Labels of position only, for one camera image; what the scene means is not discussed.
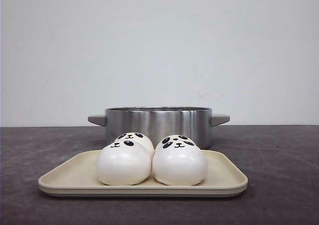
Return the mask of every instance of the white wall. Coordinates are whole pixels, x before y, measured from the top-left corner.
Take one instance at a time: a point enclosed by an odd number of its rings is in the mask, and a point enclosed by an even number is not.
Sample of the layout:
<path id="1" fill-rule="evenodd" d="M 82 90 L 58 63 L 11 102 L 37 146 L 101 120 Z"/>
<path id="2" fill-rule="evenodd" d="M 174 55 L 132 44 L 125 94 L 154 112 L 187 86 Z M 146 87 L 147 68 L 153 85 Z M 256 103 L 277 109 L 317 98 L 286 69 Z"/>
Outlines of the white wall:
<path id="1" fill-rule="evenodd" d="M 319 0 L 1 0 L 1 125 L 114 106 L 319 124 Z"/>

